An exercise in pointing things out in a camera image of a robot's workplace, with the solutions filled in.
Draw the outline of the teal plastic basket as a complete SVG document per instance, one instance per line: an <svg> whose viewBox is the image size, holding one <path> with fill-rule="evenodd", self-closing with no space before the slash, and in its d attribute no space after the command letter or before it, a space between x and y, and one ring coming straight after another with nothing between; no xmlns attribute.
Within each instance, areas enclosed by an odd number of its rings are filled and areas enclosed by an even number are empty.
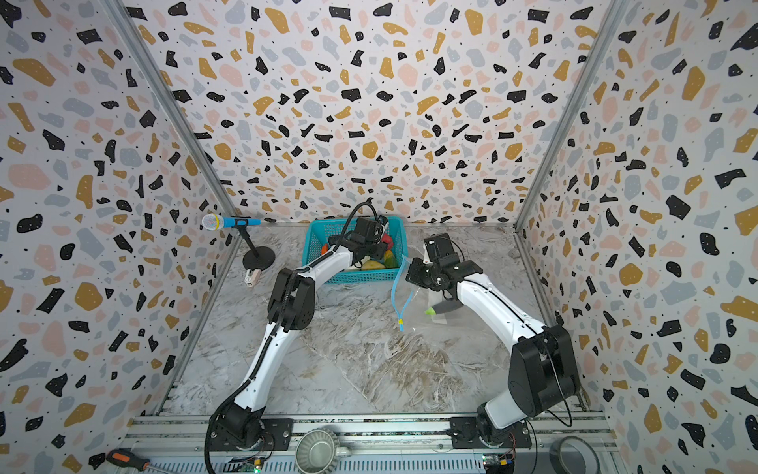
<svg viewBox="0 0 758 474"><path fill-rule="evenodd" d="M302 264L308 264L322 255L322 249L330 237L339 235L346 218L319 219L308 226L305 238ZM387 233L393 241L391 251L398 264L409 256L408 238L404 222L400 217L389 216ZM329 280L328 284L368 284L369 282L391 282L398 274L398 268L385 270L345 271Z"/></svg>

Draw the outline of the clear zip top bag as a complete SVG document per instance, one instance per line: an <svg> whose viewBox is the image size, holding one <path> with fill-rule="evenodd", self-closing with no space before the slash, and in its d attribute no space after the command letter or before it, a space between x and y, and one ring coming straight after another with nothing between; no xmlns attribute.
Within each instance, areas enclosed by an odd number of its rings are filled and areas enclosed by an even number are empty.
<svg viewBox="0 0 758 474"><path fill-rule="evenodd" d="M501 396L513 346L542 326L457 250L404 258L391 299L400 333L390 373L410 410L472 412Z"/></svg>

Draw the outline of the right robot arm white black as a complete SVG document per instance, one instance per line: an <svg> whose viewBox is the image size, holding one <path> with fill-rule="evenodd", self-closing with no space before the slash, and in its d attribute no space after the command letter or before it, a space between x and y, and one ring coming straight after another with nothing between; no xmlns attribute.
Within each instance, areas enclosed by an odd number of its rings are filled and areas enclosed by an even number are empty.
<svg viewBox="0 0 758 474"><path fill-rule="evenodd" d="M464 257L449 234L424 240L424 256L410 262L406 282L430 292L426 315L435 323L468 309L479 316L510 353L507 387L477 409L476 429L485 444L499 444L505 431L580 392L572 337L560 324L548 326L501 292L484 270Z"/></svg>

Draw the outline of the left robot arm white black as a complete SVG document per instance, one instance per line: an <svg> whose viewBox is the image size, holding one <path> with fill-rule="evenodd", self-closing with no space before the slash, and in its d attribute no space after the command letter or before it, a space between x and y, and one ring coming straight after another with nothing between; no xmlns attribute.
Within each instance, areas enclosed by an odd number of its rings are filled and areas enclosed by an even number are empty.
<svg viewBox="0 0 758 474"><path fill-rule="evenodd" d="M262 436L262 416L276 374L290 346L311 323L316 293L321 286L365 259L378 259L387 250L385 217L359 217L345 227L329 250L300 268L282 269L268 302L268 321L256 359L240 386L214 411L206 439L239 450L253 448Z"/></svg>

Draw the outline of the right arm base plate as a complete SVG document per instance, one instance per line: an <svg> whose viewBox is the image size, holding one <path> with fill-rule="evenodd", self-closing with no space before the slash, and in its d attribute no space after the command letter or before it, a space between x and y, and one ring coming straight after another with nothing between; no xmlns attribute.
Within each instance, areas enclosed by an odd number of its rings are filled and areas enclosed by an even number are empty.
<svg viewBox="0 0 758 474"><path fill-rule="evenodd" d="M497 429L484 417L453 417L446 434L456 450L511 450L531 448L532 438L525 422Z"/></svg>

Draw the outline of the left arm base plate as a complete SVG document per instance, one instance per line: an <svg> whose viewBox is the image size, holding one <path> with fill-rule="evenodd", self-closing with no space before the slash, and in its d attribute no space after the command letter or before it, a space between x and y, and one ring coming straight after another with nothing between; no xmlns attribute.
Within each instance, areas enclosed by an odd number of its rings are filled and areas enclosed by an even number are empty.
<svg viewBox="0 0 758 474"><path fill-rule="evenodd" d="M294 420L290 418L253 419L246 422L216 422L206 448L210 452L286 451L290 445Z"/></svg>

